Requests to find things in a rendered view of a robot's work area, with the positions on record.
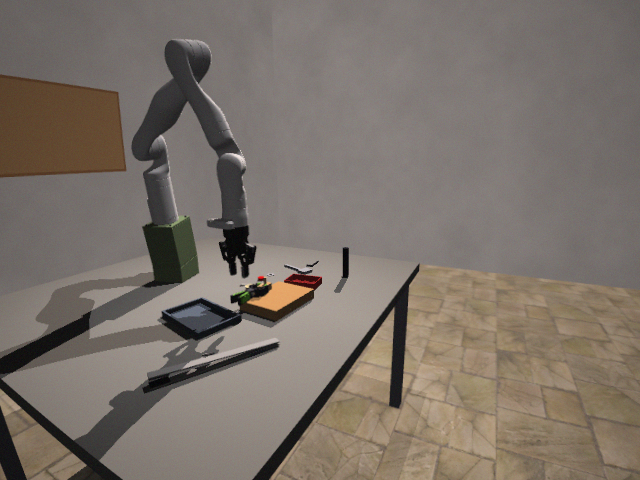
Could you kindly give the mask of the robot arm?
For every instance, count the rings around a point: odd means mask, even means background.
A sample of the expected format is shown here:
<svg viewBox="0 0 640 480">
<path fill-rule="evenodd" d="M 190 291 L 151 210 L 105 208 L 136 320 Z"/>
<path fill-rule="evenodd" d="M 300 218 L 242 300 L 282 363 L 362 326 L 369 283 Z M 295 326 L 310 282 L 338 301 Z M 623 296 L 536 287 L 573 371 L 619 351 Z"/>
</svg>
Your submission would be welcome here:
<svg viewBox="0 0 640 480">
<path fill-rule="evenodd" d="M 152 166 L 143 172 L 152 223 L 166 225 L 178 221 L 167 147 L 161 134 L 177 122 L 188 101 L 209 145 L 219 158 L 217 177 L 221 189 L 222 218 L 208 219 L 207 226 L 225 230 L 248 226 L 246 193 L 242 184 L 245 159 L 224 114 L 198 85 L 210 67 L 210 49 L 202 41 L 173 39 L 166 44 L 164 55 L 173 78 L 153 96 L 131 146 L 137 160 L 154 160 Z"/>
</svg>

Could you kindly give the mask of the light brown wooden board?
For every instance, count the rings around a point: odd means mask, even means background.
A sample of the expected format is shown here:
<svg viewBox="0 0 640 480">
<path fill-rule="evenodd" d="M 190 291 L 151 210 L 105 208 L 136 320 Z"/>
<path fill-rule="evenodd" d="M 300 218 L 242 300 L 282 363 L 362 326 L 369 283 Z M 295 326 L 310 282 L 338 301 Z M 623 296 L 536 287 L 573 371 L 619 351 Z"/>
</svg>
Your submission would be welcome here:
<svg viewBox="0 0 640 480">
<path fill-rule="evenodd" d="M 240 310 L 278 321 L 313 298 L 314 289 L 279 281 L 264 296 L 242 304 Z"/>
</svg>

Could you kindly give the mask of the black cylinder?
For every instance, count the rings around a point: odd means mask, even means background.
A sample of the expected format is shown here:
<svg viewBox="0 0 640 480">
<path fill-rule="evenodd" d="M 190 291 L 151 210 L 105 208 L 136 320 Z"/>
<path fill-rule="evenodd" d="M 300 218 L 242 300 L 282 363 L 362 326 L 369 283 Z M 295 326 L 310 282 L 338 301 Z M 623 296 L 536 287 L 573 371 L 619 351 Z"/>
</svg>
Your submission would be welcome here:
<svg viewBox="0 0 640 480">
<path fill-rule="evenodd" d="M 343 277 L 349 277 L 349 248 L 343 247 Z"/>
</svg>

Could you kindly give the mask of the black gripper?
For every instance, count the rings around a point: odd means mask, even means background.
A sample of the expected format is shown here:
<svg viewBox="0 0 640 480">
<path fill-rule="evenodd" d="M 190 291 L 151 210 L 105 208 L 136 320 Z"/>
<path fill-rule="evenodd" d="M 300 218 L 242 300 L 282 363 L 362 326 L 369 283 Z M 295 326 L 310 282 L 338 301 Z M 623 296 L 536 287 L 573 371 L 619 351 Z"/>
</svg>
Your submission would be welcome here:
<svg viewBox="0 0 640 480">
<path fill-rule="evenodd" d="M 226 238 L 226 240 L 219 242 L 219 246 L 223 260 L 226 260 L 227 263 L 229 263 L 229 272 L 232 276 L 237 274 L 235 262 L 236 256 L 241 263 L 242 278 L 247 278 L 249 276 L 249 265 L 254 263 L 257 247 L 256 245 L 252 246 L 249 244 L 247 239 L 248 235 L 249 225 L 244 227 L 236 227 L 231 230 L 223 229 L 223 236 Z M 225 252 L 227 253 L 227 256 Z M 245 262 L 244 258 L 246 259 Z"/>
</svg>

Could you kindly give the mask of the red rectangular tray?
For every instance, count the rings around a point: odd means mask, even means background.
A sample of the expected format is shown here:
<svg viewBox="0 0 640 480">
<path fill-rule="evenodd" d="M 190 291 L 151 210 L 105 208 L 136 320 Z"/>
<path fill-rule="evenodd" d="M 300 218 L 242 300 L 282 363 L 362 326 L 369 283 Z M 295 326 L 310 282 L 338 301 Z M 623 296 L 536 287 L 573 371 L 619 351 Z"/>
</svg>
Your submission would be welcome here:
<svg viewBox="0 0 640 480">
<path fill-rule="evenodd" d="M 307 287 L 315 290 L 322 283 L 322 277 L 292 274 L 284 280 L 284 283 Z"/>
</svg>

